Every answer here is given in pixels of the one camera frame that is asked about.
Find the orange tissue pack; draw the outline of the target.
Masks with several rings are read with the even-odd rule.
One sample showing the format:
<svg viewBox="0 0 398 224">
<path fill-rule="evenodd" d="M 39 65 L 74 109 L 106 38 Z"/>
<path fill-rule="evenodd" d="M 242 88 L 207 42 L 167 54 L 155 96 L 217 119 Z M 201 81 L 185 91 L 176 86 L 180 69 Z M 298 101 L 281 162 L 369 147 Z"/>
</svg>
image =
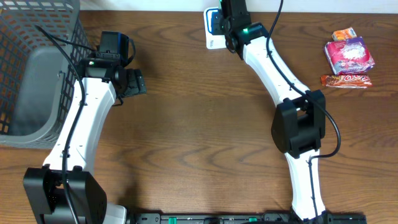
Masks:
<svg viewBox="0 0 398 224">
<path fill-rule="evenodd" d="M 357 34 L 355 33 L 352 27 L 349 27 L 347 29 L 334 31 L 331 37 L 334 41 L 339 41 L 339 40 L 356 38 Z"/>
</svg>

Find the pink purple snack bag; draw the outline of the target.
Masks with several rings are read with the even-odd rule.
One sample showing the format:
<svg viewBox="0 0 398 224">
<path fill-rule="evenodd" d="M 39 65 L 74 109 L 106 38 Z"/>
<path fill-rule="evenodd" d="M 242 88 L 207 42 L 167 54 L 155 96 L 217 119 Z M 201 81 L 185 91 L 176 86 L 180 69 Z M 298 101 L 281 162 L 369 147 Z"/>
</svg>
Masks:
<svg viewBox="0 0 398 224">
<path fill-rule="evenodd" d="M 375 66 L 362 37 L 327 42 L 324 53 L 334 75 L 365 73 Z"/>
</svg>

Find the red brown snack packet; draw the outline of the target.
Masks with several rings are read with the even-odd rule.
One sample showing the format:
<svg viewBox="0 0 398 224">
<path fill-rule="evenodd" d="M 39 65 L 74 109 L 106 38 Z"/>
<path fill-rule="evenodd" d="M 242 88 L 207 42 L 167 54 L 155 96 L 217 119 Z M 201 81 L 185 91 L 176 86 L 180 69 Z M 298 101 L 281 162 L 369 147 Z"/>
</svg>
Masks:
<svg viewBox="0 0 398 224">
<path fill-rule="evenodd" d="M 321 84 L 334 88 L 369 88 L 373 84 L 367 75 L 322 75 Z"/>
</svg>

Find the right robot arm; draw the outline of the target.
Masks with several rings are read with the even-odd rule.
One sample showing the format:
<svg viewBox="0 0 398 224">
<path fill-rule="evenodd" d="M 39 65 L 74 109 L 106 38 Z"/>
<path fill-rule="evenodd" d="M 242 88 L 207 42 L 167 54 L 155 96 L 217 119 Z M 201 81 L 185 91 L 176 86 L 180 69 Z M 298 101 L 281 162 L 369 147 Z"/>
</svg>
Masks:
<svg viewBox="0 0 398 224">
<path fill-rule="evenodd" d="M 320 223 L 326 214 L 318 177 L 325 136 L 325 96 L 310 90 L 276 51 L 261 22 L 253 22 L 245 1 L 220 1 L 203 13 L 208 49 L 228 49 L 257 74 L 275 105 L 272 140 L 288 162 L 292 213 L 301 223 Z"/>
</svg>

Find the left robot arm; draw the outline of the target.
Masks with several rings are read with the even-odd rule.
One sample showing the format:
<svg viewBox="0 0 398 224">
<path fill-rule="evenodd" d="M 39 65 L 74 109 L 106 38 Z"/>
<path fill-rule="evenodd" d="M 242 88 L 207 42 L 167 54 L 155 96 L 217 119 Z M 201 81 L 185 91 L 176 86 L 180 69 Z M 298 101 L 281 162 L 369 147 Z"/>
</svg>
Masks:
<svg viewBox="0 0 398 224">
<path fill-rule="evenodd" d="M 129 223 L 128 210 L 109 203 L 94 178 L 96 149 L 115 102 L 145 94 L 139 69 L 128 68 L 134 42 L 104 31 L 98 48 L 72 65 L 73 100 L 60 136 L 40 168 L 28 168 L 23 186 L 37 223 Z"/>
</svg>

